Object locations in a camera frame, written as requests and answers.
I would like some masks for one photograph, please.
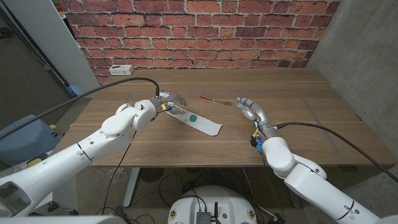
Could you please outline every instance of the white paper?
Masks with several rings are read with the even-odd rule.
[[[179,119],[181,122],[199,130],[202,131],[210,136],[216,136],[218,132],[220,131],[222,124],[216,124],[209,119],[206,119],[204,117],[201,117],[197,114],[194,114],[190,111],[181,109],[185,113],[183,114],[171,114],[170,112],[166,111],[166,113],[174,118]],[[197,120],[195,122],[190,121],[191,115],[196,115]]]

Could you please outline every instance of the gray wall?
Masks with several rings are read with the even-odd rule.
[[[341,2],[307,67],[398,156],[397,1]]]

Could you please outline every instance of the wall outlet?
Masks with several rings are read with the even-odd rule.
[[[132,65],[112,65],[109,71],[111,75],[131,75],[134,68]]]

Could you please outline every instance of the blue container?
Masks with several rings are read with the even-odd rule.
[[[34,117],[31,114],[15,121],[1,130],[0,134],[10,131]],[[53,150],[60,142],[61,136],[55,137],[52,133],[54,133],[54,130],[41,119],[21,128],[0,140],[0,161],[10,166],[15,166],[41,153]]]

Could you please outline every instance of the green block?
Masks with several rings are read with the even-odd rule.
[[[191,115],[191,117],[189,117],[189,120],[191,122],[195,122],[197,120],[197,116],[196,115]]]

